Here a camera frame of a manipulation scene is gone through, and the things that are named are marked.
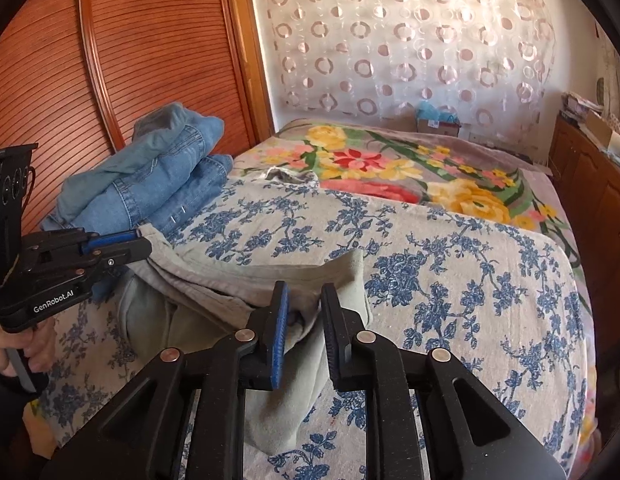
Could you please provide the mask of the person's left hand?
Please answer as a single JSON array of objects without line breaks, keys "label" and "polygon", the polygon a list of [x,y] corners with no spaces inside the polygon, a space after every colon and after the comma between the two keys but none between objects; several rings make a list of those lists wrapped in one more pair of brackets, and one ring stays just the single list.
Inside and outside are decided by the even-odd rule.
[{"label": "person's left hand", "polygon": [[22,350],[33,372],[48,372],[55,361],[55,341],[54,318],[48,318],[37,327],[27,328],[18,334],[9,334],[0,325],[0,374],[6,377],[17,375],[7,356],[8,348]]}]

